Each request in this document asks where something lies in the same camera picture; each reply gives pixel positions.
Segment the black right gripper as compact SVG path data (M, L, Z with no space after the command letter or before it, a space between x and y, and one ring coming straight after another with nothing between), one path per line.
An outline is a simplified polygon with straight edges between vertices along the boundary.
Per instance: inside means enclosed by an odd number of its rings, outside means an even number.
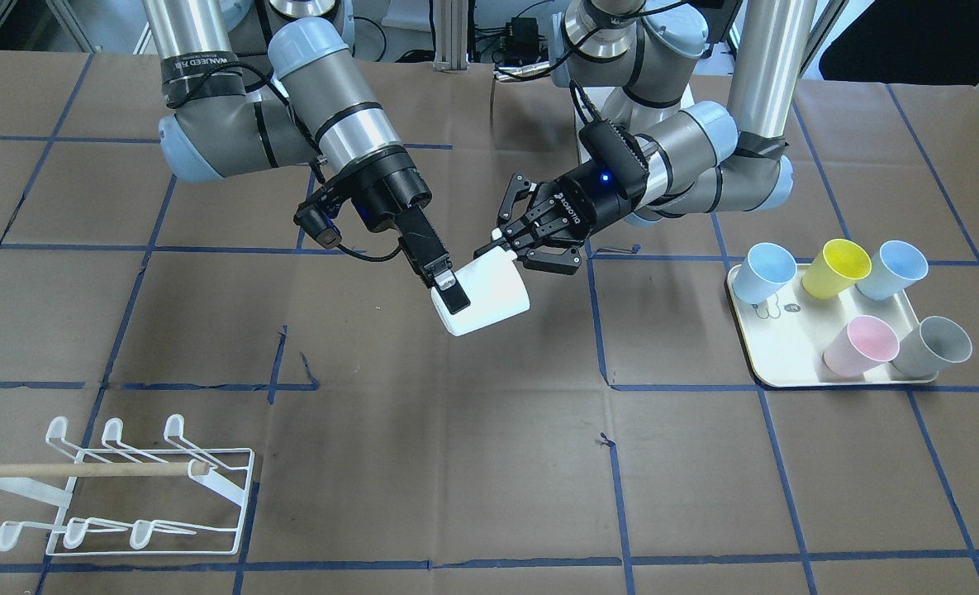
M448 250L422 211L431 191L405 147L384 147L353 159L300 204L294 222L323 248L338 248L342 235L333 220L347 200L372 233L392 227L398 216L398 244L415 274L426 287L439 288L449 315L470 306Z

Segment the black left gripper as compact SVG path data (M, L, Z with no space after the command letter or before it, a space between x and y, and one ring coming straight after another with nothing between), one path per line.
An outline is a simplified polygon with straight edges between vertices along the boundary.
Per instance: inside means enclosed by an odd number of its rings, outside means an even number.
M497 238L475 249L473 258L501 248L515 252L527 270L574 275L587 238L632 213L648 177L601 165L579 165L542 183L513 174L497 216Z

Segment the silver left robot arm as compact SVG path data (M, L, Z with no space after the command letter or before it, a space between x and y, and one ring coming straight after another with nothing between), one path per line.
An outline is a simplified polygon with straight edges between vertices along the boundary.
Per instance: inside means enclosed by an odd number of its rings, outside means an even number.
M683 106L708 45L684 1L573 1L554 16L554 82L581 117L587 161L553 180L516 174L478 263L575 274L585 242L615 222L752 212L791 195L785 123L814 1L751 1L726 104Z

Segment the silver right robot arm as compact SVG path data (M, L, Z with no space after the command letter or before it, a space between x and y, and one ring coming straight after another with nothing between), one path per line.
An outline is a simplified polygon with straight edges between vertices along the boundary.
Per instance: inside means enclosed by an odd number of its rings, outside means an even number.
M143 8L172 110L158 136L177 178L201 183L323 159L334 176L294 215L312 240L342 248L334 219L349 201L369 232L398 232L398 251L447 312L470 304L425 217L432 193L327 11L275 31L265 73L240 60L230 42L247 1L146 1Z

